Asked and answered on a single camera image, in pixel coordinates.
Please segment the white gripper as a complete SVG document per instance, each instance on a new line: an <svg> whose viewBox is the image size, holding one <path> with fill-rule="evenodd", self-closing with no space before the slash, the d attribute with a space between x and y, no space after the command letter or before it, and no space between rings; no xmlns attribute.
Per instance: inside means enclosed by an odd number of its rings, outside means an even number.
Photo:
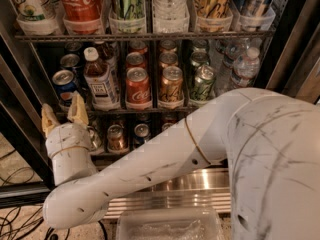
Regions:
<svg viewBox="0 0 320 240"><path fill-rule="evenodd" d="M61 151L70 148L91 148L91 139L88 131L82 125L88 125L88 115L84 99L75 91L72 95L71 105L68 110L67 118L73 123L60 125L52 107L46 103L41 109L42 130L47 137L45 142L49 158L53 158Z"/></svg>

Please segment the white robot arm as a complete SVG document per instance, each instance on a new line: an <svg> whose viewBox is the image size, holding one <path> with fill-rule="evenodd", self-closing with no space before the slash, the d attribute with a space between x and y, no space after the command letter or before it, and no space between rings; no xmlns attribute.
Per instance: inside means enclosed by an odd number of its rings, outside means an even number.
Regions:
<svg viewBox="0 0 320 240"><path fill-rule="evenodd" d="M99 171L87 115L61 124L42 109L55 189L44 220L67 229L95 222L109 202L227 160L234 240L320 239L320 107L272 91L235 89L209 101Z"/></svg>

